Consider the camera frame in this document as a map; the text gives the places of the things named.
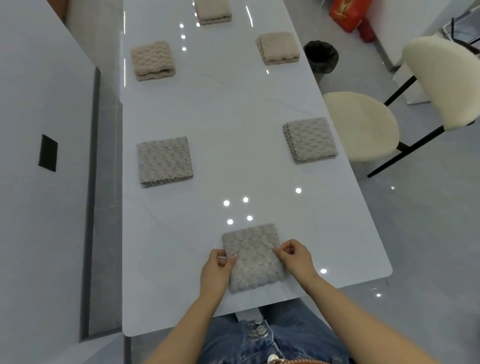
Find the black trash bag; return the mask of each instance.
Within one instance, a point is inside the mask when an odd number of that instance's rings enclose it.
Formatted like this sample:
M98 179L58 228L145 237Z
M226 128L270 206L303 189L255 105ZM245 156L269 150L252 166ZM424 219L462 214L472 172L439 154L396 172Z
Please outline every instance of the black trash bag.
M338 63L338 51L330 43L312 40L303 47L303 51L313 73L330 73Z

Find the white table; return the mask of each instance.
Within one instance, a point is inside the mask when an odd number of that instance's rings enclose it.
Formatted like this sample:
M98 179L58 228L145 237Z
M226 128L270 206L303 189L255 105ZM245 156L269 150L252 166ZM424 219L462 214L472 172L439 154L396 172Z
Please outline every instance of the white table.
M189 0L124 3L123 331L127 336L178 322L198 295L200 271L210 250L222 246L221 235L227 231L275 223L280 240L303 242L315 267L326 269L323 276L336 287L392 272L336 133L338 157L303 165L292 160L282 125L329 115L303 53L298 63L265 66L262 62L255 44L259 34L295 34L283 2L230 0L230 5L231 23L197 27ZM177 74L137 82L129 49L160 39L172 48ZM143 188L135 145L179 136L188 137L194 178ZM227 293L216 315L302 295L290 277L252 291Z

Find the chair backrest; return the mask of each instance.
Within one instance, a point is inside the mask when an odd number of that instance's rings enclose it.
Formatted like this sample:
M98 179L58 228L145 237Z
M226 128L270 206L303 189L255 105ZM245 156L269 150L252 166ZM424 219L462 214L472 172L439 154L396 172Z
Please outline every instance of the chair backrest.
M422 36L403 49L403 60L440 110L445 130L480 116L480 60L463 46Z

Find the forearm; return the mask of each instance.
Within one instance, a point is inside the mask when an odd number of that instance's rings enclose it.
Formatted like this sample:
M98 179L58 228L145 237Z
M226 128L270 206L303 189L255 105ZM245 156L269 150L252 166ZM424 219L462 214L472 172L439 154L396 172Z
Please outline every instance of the forearm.
M306 291L358 364L437 364L321 277L312 279Z
M219 302L200 296L144 364L193 364L200 356L208 325Z

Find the chair seat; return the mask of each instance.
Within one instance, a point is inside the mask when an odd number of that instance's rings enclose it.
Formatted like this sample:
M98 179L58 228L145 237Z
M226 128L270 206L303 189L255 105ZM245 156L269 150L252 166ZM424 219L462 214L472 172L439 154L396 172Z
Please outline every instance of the chair seat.
M354 92L331 92L324 100L349 161L383 158L398 146L395 116L380 101Z

